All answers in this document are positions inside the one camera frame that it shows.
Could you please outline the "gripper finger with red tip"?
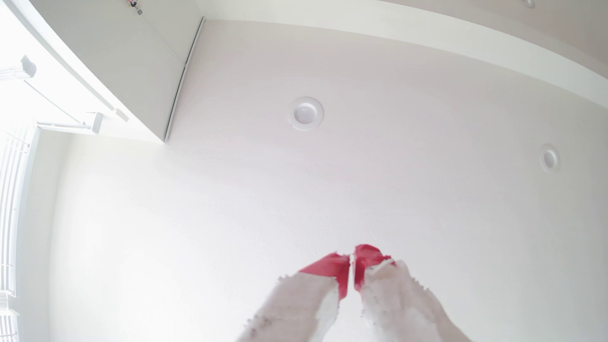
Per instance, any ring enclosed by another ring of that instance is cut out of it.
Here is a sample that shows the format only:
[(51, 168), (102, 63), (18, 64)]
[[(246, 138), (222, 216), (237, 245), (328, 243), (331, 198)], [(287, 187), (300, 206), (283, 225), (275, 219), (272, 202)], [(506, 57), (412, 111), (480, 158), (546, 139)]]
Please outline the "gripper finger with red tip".
[(322, 341), (346, 297), (347, 254), (330, 253), (281, 277), (237, 341)]
[(402, 260), (372, 245), (355, 247), (354, 288), (375, 341), (471, 341)]

